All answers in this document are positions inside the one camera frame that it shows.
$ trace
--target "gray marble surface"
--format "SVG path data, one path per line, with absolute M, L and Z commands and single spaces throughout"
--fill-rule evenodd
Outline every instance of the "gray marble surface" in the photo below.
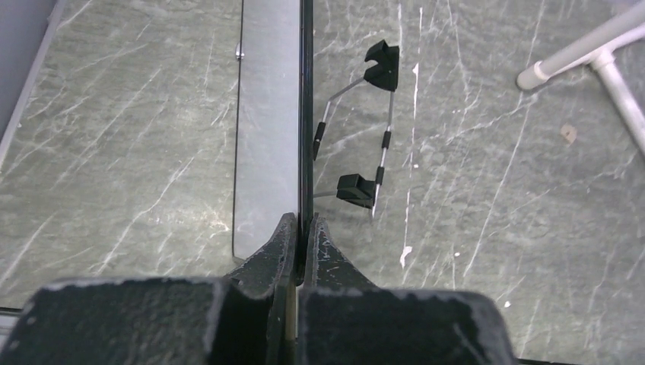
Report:
M 382 286 L 492 297 L 521 357 L 645 362 L 643 157 L 589 70 L 533 93 L 514 85 L 527 65 L 609 19 L 610 5 L 316 4 L 318 119 L 326 98 L 362 75 L 370 45 L 402 46 L 376 219 L 316 201 L 343 253 Z M 645 44 L 617 56 L 645 105 Z M 332 108 L 317 190 L 346 173 L 373 178 L 387 97 L 364 85 Z M 565 124 L 577 129 L 573 143 L 560 133 Z
M 645 163 L 602 85 L 516 74 L 608 19 L 601 0 L 316 0 L 316 118 L 378 40 L 402 46 L 377 217 L 316 201 L 390 287 L 497 301 L 518 355 L 645 359 Z M 0 305 L 64 276 L 221 275 L 230 257 L 239 2 L 68 0 L 0 182 Z M 618 53 L 645 105 L 645 45 Z M 372 177 L 387 94 L 332 108 L 316 188 Z M 577 129 L 568 143 L 565 124 Z
M 0 182 L 0 305 L 55 278 L 222 275 L 241 4 L 69 0 Z

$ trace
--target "gray wall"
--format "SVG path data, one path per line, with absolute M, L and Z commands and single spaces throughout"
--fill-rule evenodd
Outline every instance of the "gray wall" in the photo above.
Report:
M 56 0 L 0 1 L 0 136 L 27 80 Z

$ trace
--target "black holder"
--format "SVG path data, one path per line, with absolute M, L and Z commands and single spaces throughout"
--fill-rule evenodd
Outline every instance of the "black holder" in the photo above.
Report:
M 383 142 L 381 143 L 382 155 L 380 164 L 377 167 L 377 173 L 374 180 L 366 180 L 359 174 L 341 176 L 338 180 L 338 186 L 335 192 L 314 194 L 314 197 L 335 195 L 337 198 L 344 200 L 353 205 L 370 209 L 372 217 L 377 206 L 379 190 L 383 184 L 385 176 L 385 159 L 389 143 L 392 138 L 392 111 L 394 108 L 394 92 L 399 86 L 399 48 L 397 46 L 388 46 L 385 40 L 381 40 L 367 50 L 365 62 L 376 61 L 376 64 L 367 70 L 361 79 L 353 81 L 348 86 L 342 88 L 338 93 L 332 95 L 327 100 L 325 113 L 322 121 L 318 123 L 316 135 L 313 139 L 313 160 L 315 161 L 320 149 L 320 142 L 323 140 L 327 127 L 327 116 L 332 101 L 338 99 L 341 95 L 347 93 L 361 82 L 366 81 L 381 90 L 389 91 L 389 112 L 387 128 L 383 133 Z

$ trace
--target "black pole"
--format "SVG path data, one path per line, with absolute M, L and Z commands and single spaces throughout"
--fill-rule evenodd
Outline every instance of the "black pole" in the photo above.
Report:
M 313 219 L 313 0 L 300 0 L 300 133 L 297 284 L 302 283 L 307 242 Z

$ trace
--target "black plastic bracket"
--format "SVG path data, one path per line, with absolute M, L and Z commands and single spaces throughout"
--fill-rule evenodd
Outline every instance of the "black plastic bracket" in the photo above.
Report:
M 363 78 L 381 90 L 396 91 L 399 86 L 399 47 L 390 47 L 385 40 L 370 47 L 365 62 L 377 64 L 365 70 Z
M 375 186 L 374 181 L 366 180 L 357 173 L 343 175 L 338 179 L 336 198 L 362 208 L 371 209 L 374 204 Z

